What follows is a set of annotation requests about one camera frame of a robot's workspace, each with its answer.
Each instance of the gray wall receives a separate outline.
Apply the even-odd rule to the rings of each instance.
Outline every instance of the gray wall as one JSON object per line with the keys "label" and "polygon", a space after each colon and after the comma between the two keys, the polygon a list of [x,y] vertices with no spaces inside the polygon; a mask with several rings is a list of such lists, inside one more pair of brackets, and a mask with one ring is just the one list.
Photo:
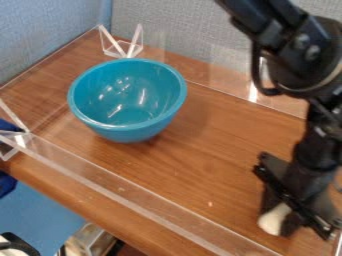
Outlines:
{"label": "gray wall", "polygon": [[[294,2],[317,15],[342,19],[341,0]],[[113,0],[112,33],[130,38],[138,23],[144,25],[147,44],[247,70],[250,42],[214,0]]]}
{"label": "gray wall", "polygon": [[0,0],[0,83],[97,23],[111,0]]}

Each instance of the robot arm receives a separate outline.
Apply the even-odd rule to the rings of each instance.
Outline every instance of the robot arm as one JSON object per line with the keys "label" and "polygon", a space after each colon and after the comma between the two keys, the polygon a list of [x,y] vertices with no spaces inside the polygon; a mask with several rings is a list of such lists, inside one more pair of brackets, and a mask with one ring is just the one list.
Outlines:
{"label": "robot arm", "polygon": [[[274,235],[311,227],[323,239],[342,228],[327,186],[342,162],[342,25],[288,0],[219,0],[252,42],[251,76],[260,93],[309,101],[306,132],[286,163],[267,153],[254,172],[264,182],[259,226]],[[264,58],[274,88],[260,77]]]}

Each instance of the wooden table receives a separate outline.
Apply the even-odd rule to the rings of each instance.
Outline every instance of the wooden table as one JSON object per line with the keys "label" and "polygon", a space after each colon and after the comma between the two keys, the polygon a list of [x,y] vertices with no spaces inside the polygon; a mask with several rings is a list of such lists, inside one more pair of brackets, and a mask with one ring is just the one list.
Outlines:
{"label": "wooden table", "polygon": [[[210,89],[226,90],[223,81],[234,84],[231,88],[246,89],[246,75],[152,48],[140,56],[162,58],[188,80],[206,85],[188,82],[180,112],[148,142],[124,145],[104,140],[68,110],[71,82],[87,68],[109,60],[101,53],[97,31],[88,32],[19,77],[0,97],[36,135],[219,225],[282,255],[330,255],[331,244],[311,230],[303,228],[290,238],[280,238],[267,235],[255,224],[263,189],[251,172],[256,156],[268,151],[290,159],[303,120]],[[279,104],[299,106],[291,100]],[[7,170],[146,254],[211,255],[24,154],[15,156]]]}

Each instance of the bowl rim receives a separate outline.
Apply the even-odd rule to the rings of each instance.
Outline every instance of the bowl rim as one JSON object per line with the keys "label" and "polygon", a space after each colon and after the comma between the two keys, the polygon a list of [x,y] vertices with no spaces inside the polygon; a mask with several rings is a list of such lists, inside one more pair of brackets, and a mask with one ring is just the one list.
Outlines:
{"label": "bowl rim", "polygon": [[[125,62],[146,62],[150,64],[155,64],[163,68],[166,68],[175,76],[178,82],[179,82],[179,96],[176,101],[174,102],[174,104],[171,105],[170,109],[162,113],[158,117],[143,121],[140,123],[135,123],[135,124],[128,124],[128,125],[112,125],[112,124],[105,124],[101,123],[93,119],[91,119],[77,108],[76,103],[73,101],[73,95],[75,95],[75,89],[79,85],[80,80],[89,75],[95,70],[97,70],[99,68],[101,68],[105,65],[112,65],[112,64],[117,64],[117,63],[125,63]],[[73,80],[69,90],[68,90],[68,95],[67,95],[67,101],[68,101],[68,105],[69,105],[69,109],[71,112],[75,114],[75,116],[84,121],[85,124],[88,124],[89,126],[92,126],[93,128],[101,128],[104,130],[112,130],[112,131],[125,131],[125,130],[135,130],[135,129],[142,129],[146,128],[154,124],[156,124],[158,122],[160,122],[162,120],[167,119],[168,117],[171,117],[176,111],[179,110],[180,106],[184,103],[187,97],[187,84],[186,84],[186,80],[182,76],[182,74],[179,73],[179,71],[175,70],[174,67],[171,67],[170,65],[167,65],[163,62],[155,61],[155,60],[150,60],[150,59],[143,59],[143,58],[132,58],[132,59],[117,59],[117,60],[111,60],[111,61],[105,61],[97,65],[95,65],[93,67],[91,67],[89,69],[87,69],[81,75]]]}

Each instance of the teal bowl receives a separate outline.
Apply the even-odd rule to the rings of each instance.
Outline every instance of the teal bowl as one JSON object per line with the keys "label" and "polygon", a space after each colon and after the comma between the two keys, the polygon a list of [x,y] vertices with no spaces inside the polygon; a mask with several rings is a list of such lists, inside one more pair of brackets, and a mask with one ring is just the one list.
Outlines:
{"label": "teal bowl", "polygon": [[121,59],[80,75],[68,91],[68,105],[100,136],[131,143],[167,127],[186,96],[186,81],[172,67],[147,59]]}

